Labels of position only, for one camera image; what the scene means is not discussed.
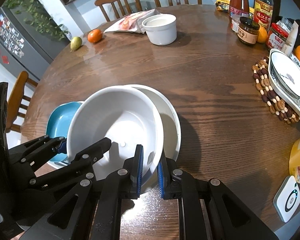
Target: green leaves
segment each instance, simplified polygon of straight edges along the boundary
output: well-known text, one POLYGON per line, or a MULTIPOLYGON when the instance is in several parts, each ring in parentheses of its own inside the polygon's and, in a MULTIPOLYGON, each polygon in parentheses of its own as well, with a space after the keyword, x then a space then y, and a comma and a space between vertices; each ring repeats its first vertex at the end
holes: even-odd
POLYGON ((69 34, 69 31, 61 30, 64 25, 57 25, 38 0, 6 0, 4 6, 9 9, 16 9, 15 14, 27 12, 27 17, 23 21, 43 35, 49 34, 49 36, 61 41, 66 38, 66 34, 69 34))

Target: round wooden table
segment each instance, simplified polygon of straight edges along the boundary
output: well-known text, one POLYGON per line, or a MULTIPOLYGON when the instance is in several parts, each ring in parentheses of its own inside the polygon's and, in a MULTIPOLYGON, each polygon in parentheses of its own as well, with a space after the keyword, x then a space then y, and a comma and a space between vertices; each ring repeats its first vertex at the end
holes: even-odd
MULTIPOLYGON (((283 222, 272 201, 289 175, 300 122, 287 125, 272 115, 254 86, 251 66, 268 51, 263 44, 242 44, 228 15, 215 6, 158 11, 177 17, 178 35, 170 45, 155 46, 145 34, 106 33, 97 44, 85 39, 75 52, 66 47, 35 90, 23 141, 44 135, 48 117, 60 104, 85 100, 112 85, 153 87, 180 119, 178 167, 195 178, 219 178, 277 230, 283 222)), ((178 230, 177 201, 160 199, 158 188, 123 203, 121 239, 178 239, 178 230)))

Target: pear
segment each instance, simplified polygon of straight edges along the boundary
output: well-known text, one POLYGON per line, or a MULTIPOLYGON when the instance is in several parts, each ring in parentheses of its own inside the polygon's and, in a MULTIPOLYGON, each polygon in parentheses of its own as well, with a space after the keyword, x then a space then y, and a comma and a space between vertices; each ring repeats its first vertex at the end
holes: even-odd
POLYGON ((71 52, 78 49, 82 45, 82 39, 80 37, 74 37, 70 43, 71 52))

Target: white device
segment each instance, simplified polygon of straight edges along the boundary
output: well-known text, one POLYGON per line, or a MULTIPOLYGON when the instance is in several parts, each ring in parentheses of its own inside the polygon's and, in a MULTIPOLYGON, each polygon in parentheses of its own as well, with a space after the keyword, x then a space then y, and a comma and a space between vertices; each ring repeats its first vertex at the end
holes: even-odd
POLYGON ((288 176, 274 196, 273 205, 283 222, 288 222, 300 204, 300 190, 294 176, 288 176))
POLYGON ((300 116, 300 66, 280 50, 271 49, 268 72, 274 91, 300 116))

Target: white ceramic pot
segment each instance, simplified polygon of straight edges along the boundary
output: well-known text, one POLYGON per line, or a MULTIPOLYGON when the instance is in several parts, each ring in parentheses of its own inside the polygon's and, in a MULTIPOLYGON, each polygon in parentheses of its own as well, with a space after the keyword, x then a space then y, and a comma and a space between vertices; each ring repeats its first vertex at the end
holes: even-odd
POLYGON ((158 14, 145 19, 142 26, 149 40, 155 45, 168 45, 177 38, 176 17, 171 14, 158 14))
POLYGON ((104 179, 134 156, 136 145, 144 148, 142 184, 156 171, 163 149, 163 126, 154 103, 141 91, 113 86, 91 95, 75 113, 68 132, 69 161, 81 150, 104 137, 112 145, 93 165, 96 179, 104 179))

